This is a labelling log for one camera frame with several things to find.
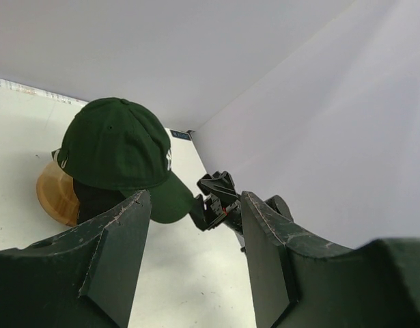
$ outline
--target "black tag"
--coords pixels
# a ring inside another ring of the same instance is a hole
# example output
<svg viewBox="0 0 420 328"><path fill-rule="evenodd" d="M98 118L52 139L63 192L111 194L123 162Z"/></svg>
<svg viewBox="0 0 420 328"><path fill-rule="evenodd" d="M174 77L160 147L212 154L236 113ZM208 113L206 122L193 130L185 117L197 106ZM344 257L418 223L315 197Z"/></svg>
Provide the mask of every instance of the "black tag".
<svg viewBox="0 0 420 328"><path fill-rule="evenodd" d="M175 138L191 141L190 135L188 133L186 133L186 132L180 132L180 131L170 130L170 133Z"/></svg>

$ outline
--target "gray wall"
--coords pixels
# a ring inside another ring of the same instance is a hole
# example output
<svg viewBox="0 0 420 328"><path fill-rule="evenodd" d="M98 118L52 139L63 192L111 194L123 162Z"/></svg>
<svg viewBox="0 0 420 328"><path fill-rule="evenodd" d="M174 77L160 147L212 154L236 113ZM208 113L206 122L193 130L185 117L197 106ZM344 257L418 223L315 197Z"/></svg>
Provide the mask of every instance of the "gray wall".
<svg viewBox="0 0 420 328"><path fill-rule="evenodd" d="M420 236L420 1L357 1L194 138L320 236Z"/></svg>
<svg viewBox="0 0 420 328"><path fill-rule="evenodd" d="M0 77L196 129L352 2L0 1Z"/></svg>

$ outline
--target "hat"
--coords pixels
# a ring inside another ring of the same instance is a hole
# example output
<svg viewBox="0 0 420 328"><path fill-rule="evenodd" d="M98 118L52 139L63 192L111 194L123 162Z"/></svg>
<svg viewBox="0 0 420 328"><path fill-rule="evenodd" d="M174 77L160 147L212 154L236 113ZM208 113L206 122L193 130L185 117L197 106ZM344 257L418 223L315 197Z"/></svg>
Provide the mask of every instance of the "hat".
<svg viewBox="0 0 420 328"><path fill-rule="evenodd" d="M154 221L175 222L193 205L193 194L171 170L170 138L163 125L144 106L126 99L88 103L52 155L84 185L120 191L125 197L147 189Z"/></svg>
<svg viewBox="0 0 420 328"><path fill-rule="evenodd" d="M38 178L37 196L52 218L66 226L76 225L79 201L73 192L73 179L55 162L49 163Z"/></svg>

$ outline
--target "green baseball cap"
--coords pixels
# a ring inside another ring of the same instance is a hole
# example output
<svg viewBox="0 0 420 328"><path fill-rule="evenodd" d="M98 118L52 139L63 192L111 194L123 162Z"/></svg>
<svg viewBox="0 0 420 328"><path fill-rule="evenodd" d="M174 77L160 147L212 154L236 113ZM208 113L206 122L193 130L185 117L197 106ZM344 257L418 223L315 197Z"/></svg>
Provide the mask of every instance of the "green baseball cap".
<svg viewBox="0 0 420 328"><path fill-rule="evenodd" d="M130 197L147 189L151 218L172 223L183 218L193 194L171 170L170 138L158 118L126 99L91 101L70 123L52 156L84 185Z"/></svg>

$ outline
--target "table surface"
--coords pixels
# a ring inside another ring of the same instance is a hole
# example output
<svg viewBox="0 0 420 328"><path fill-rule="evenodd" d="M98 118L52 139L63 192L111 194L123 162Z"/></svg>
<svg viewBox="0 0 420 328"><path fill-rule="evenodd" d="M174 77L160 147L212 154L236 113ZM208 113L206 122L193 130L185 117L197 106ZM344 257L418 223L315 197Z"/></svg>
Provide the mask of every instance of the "table surface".
<svg viewBox="0 0 420 328"><path fill-rule="evenodd" d="M0 87L0 250L67 229L42 210L36 180L80 109L79 102ZM172 170L197 195L205 169L193 142L171 142ZM255 327L247 260L235 234L224 225L201 232L189 216L151 222L129 327Z"/></svg>

